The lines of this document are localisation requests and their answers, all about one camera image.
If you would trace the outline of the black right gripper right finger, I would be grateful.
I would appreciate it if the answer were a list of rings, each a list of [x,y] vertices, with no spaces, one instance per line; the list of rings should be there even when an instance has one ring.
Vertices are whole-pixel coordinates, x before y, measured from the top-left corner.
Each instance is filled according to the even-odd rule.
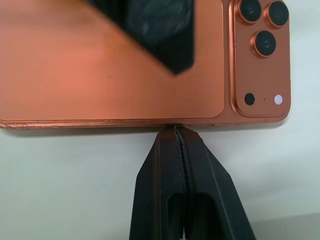
[[[256,240],[230,174],[200,135],[177,127],[187,200],[186,240]]]

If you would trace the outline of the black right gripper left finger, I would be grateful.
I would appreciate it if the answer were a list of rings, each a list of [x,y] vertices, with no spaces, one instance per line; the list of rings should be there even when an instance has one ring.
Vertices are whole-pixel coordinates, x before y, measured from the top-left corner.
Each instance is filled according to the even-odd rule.
[[[129,240],[189,240],[186,127],[158,132],[135,182]]]

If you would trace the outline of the orange smartphone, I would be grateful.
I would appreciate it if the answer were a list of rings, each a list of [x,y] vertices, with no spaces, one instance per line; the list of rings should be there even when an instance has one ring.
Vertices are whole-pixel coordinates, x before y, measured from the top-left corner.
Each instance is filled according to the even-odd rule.
[[[0,128],[280,122],[289,19],[284,0],[0,0]]]

